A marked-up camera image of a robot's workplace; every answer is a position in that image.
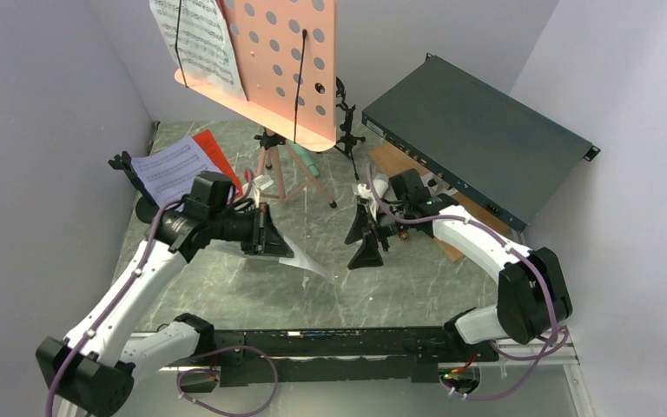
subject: tripod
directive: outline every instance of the tripod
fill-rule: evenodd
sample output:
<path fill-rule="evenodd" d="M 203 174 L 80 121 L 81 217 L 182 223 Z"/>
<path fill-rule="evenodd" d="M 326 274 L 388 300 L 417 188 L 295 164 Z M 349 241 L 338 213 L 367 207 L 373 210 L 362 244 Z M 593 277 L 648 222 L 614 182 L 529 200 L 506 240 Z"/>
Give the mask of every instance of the tripod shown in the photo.
<path fill-rule="evenodd" d="M 271 169 L 274 172 L 274 182 L 277 184 L 277 195 L 261 193 L 261 196 L 267 198 L 277 198 L 281 202 L 287 202 L 291 198 L 300 193 L 308 184 L 313 184 L 318 191 L 326 198 L 331 209 L 336 209 L 336 201 L 333 199 L 323 184 L 316 179 L 308 166 L 303 162 L 298 154 L 295 153 L 293 147 L 287 143 L 287 139 L 274 133 L 272 130 L 265 128 L 261 135 L 254 137 L 256 141 L 260 141 L 260 161 L 257 164 L 257 175 L 261 175 L 264 168 Z M 282 145 L 287 149 L 288 154 L 293 157 L 295 163 L 306 175 L 307 180 L 296 187 L 293 191 L 287 192 L 285 190 L 285 183 L 282 179 L 282 166 L 280 165 L 280 151 L 277 149 Z"/>
<path fill-rule="evenodd" d="M 366 138 L 364 136 L 352 135 L 352 122 L 354 119 L 356 105 L 349 107 L 347 104 L 347 89 L 344 87 L 344 83 L 338 77 L 336 77 L 336 96 L 341 97 L 341 103 L 336 104 L 336 107 L 344 110 L 344 122 L 339 125 L 339 128 L 342 132 L 344 132 L 344 135 L 336 140 L 336 144 L 333 147 L 343 156 L 352 161 L 352 166 L 354 168 L 354 179 L 358 181 L 359 173 L 356 170 L 356 161 L 354 160 L 353 148 L 357 142 L 364 142 Z M 339 143 L 344 146 L 344 149 L 339 148 Z"/>

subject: wooden plank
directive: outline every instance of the wooden plank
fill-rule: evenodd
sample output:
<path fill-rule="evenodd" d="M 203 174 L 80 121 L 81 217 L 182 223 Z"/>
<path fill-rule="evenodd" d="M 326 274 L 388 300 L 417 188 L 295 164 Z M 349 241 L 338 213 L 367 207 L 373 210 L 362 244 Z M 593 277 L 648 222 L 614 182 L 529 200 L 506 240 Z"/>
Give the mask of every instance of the wooden plank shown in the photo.
<path fill-rule="evenodd" d="M 429 173 L 426 167 L 415 162 L 410 156 L 405 155 L 390 143 L 384 143 L 377 148 L 370 150 L 369 158 L 377 169 L 387 176 L 394 176 L 408 169 L 416 169 L 420 175 Z M 454 199 L 464 206 L 469 214 L 473 215 L 490 228 L 493 228 L 498 233 L 507 235 L 510 231 L 509 226 L 501 222 L 497 217 L 493 216 L 490 212 L 480 207 L 476 202 L 473 202 L 465 195 L 456 193 Z M 449 261 L 455 262 L 464 257 L 464 254 L 455 247 L 443 243 L 438 239 L 434 238 L 434 240 L 441 250 L 443 250 L 444 254 L 446 254 Z"/>

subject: white wall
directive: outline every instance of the white wall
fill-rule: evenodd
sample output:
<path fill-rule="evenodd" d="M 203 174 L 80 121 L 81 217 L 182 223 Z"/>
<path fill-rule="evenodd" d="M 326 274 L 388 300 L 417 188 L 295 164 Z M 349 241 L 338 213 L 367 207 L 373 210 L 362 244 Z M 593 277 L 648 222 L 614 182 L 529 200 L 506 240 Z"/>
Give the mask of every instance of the white wall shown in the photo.
<path fill-rule="evenodd" d="M 595 142 L 529 229 L 600 416 L 667 415 L 667 1 L 561 0 L 512 95 Z"/>
<path fill-rule="evenodd" d="M 348 101 L 364 109 L 418 67 L 426 52 L 509 91 L 557 2 L 339 0 L 338 74 Z M 162 42 L 149 0 L 90 3 L 154 120 L 235 117 L 175 82 L 177 66 Z"/>
<path fill-rule="evenodd" d="M 0 0 L 0 415 L 44 415 L 35 350 L 109 287 L 150 121 L 88 3 Z"/>

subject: black tripod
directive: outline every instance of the black tripod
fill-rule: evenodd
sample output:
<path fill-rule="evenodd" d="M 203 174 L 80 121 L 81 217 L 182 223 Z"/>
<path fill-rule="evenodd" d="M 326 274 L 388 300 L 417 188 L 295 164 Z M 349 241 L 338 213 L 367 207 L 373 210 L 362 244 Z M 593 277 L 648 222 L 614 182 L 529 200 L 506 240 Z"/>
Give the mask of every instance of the black tripod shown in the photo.
<path fill-rule="evenodd" d="M 336 145 L 333 147 L 338 150 L 343 156 L 352 161 L 352 166 L 354 167 L 354 179 L 359 180 L 359 173 L 356 170 L 356 161 L 354 160 L 354 155 L 352 153 L 354 146 L 357 142 L 364 142 L 366 138 L 364 136 L 354 136 L 352 135 L 352 122 L 354 119 L 354 111 L 356 110 L 356 105 L 349 107 L 347 104 L 347 89 L 344 88 L 344 83 L 336 77 L 336 97 L 341 98 L 341 103 L 336 104 L 336 107 L 344 110 L 344 122 L 339 125 L 339 128 L 344 135 L 336 141 Z M 344 149 L 339 148 L 339 144 L 344 146 Z"/>

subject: floor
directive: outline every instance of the floor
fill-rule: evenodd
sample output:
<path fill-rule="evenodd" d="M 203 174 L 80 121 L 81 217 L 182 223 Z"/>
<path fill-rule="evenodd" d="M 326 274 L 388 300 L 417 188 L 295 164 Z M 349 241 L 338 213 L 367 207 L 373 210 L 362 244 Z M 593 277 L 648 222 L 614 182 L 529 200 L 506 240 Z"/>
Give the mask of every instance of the floor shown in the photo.
<path fill-rule="evenodd" d="M 259 145 L 253 136 L 261 128 L 248 121 L 162 122 L 153 151 L 187 135 L 210 130 L 241 177 L 255 169 Z M 353 132 L 367 141 L 354 149 L 364 172 L 367 150 L 381 143 L 359 123 Z M 287 189 L 305 177 L 281 149 Z M 334 328 L 440 325 L 472 307 L 492 304 L 497 286 L 468 259 L 449 262 L 436 244 L 422 234 L 408 241 L 391 240 L 383 253 L 385 266 L 347 270 L 356 245 L 344 245 L 354 216 L 355 183 L 352 164 L 329 150 L 312 154 L 319 179 L 333 194 L 338 208 L 308 187 L 292 201 L 270 200 L 277 228 L 334 276 L 330 281 L 301 269 L 218 252 L 201 251 L 179 274 L 138 325 L 155 330 L 177 315 L 189 312 L 216 328 Z M 116 274 L 120 274 L 143 238 L 147 226 L 132 215 Z"/>

